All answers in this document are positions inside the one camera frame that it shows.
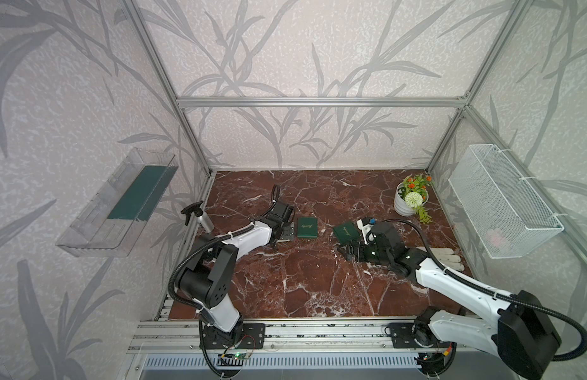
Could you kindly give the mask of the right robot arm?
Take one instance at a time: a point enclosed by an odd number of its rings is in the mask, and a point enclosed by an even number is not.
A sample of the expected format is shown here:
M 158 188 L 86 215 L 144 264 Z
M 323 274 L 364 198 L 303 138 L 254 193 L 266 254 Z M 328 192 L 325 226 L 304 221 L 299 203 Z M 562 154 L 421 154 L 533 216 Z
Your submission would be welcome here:
M 429 308 L 415 319 L 423 347 L 443 341 L 497 356 L 525 379 L 540 379 L 552 362 L 587 352 L 587 330 L 579 322 L 544 307 L 533 294 L 507 293 L 463 274 L 437 258 L 424 231 L 409 220 L 422 247 L 409 248 L 394 227 L 396 219 L 362 218 L 335 226 L 338 251 L 347 261 L 383 266 L 436 291 L 474 313 L 473 317 Z

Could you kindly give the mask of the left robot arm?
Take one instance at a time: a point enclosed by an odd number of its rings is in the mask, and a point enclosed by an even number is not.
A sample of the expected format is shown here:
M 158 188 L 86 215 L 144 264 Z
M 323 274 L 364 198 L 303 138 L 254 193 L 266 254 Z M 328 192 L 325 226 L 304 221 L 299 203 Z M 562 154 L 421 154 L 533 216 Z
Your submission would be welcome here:
M 236 263 L 252 250 L 277 242 L 293 214 L 293 206 L 274 201 L 264 215 L 243 228 L 200 237 L 171 273 L 169 296 L 194 307 L 205 326 L 224 334 L 236 332 L 243 318 L 228 296 Z

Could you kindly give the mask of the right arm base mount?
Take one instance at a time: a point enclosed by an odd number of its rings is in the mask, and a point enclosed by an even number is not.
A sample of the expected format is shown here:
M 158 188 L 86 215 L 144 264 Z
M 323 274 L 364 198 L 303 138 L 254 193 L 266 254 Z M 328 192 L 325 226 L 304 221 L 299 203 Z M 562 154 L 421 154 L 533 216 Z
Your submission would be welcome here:
M 442 350 L 450 342 L 438 340 L 429 329 L 429 320 L 439 309 L 427 308 L 412 322 L 393 322 L 384 328 L 384 333 L 391 339 L 394 348 L 425 348 Z

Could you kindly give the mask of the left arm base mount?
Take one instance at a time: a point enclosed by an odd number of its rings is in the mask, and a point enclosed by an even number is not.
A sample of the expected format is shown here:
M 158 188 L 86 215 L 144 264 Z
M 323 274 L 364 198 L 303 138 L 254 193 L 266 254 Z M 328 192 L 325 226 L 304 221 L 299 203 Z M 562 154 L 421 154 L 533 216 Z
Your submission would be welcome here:
M 212 326 L 203 326 L 200 334 L 205 349 L 225 349 L 238 347 L 244 349 L 261 349 L 266 337 L 266 325 L 263 323 L 242 323 L 236 325 L 232 332 L 223 332 Z

